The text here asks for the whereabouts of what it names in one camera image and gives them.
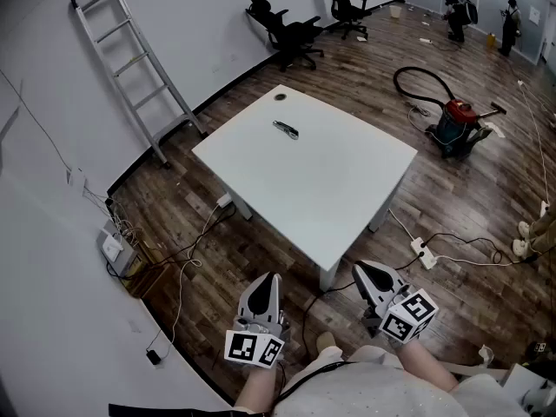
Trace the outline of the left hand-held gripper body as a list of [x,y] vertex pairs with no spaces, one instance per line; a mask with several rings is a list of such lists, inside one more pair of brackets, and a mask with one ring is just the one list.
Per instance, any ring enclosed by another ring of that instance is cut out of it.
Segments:
[[272,368],[282,358],[290,326],[283,312],[274,319],[236,316],[226,333],[224,359],[261,368]]

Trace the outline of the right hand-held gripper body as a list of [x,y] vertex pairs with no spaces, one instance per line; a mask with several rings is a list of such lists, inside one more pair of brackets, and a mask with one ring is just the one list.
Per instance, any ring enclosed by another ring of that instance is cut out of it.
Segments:
[[378,334],[407,344],[417,338],[438,313],[438,307],[424,289],[396,295],[390,302],[368,310],[362,319],[372,338]]

